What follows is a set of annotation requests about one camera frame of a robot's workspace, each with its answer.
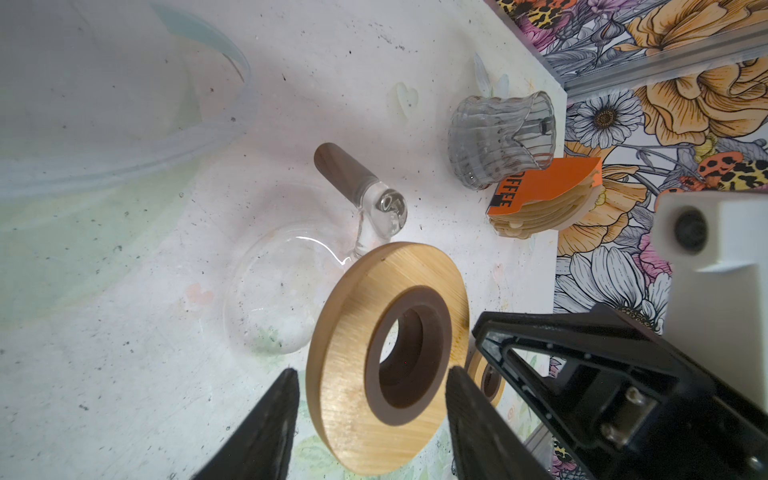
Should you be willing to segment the brown coffee filter stack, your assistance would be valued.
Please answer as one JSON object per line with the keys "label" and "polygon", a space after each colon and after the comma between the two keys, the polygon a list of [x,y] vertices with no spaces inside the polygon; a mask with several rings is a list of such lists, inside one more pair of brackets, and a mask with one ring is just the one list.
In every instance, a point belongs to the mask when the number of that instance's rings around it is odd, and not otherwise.
{"label": "brown coffee filter stack", "polygon": [[545,170],[509,176],[496,187],[486,217],[496,232],[527,239],[563,230],[584,217],[602,193],[603,160],[555,158]]}

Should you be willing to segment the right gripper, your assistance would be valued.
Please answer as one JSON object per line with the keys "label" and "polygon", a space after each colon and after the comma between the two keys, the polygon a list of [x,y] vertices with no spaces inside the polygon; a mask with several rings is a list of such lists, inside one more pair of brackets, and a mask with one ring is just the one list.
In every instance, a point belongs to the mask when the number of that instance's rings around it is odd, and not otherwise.
{"label": "right gripper", "polygon": [[592,479],[767,476],[766,414],[696,377],[622,311],[486,311],[473,334]]}

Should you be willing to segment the clear glass carafe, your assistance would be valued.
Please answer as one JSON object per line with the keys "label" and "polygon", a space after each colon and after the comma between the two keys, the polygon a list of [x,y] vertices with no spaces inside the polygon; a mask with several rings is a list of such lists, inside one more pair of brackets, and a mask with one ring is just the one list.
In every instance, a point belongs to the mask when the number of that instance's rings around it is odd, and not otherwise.
{"label": "clear glass carafe", "polygon": [[324,184],[285,182],[258,197],[230,268],[223,320],[244,354],[304,351],[338,280],[406,223],[403,195],[340,146],[321,144],[313,164]]}

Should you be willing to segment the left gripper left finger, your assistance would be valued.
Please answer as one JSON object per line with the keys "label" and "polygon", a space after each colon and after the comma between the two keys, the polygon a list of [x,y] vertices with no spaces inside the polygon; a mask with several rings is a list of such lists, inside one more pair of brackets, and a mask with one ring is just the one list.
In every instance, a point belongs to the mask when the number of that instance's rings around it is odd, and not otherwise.
{"label": "left gripper left finger", "polygon": [[298,373],[287,368],[195,477],[286,479],[299,400]]}

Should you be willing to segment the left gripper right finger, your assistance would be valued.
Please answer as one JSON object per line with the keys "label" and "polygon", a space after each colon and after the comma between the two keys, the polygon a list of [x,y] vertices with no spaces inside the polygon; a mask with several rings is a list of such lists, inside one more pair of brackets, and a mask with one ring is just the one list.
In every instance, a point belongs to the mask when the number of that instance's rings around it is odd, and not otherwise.
{"label": "left gripper right finger", "polygon": [[445,398],[459,479],[550,478],[463,368],[449,370]]}

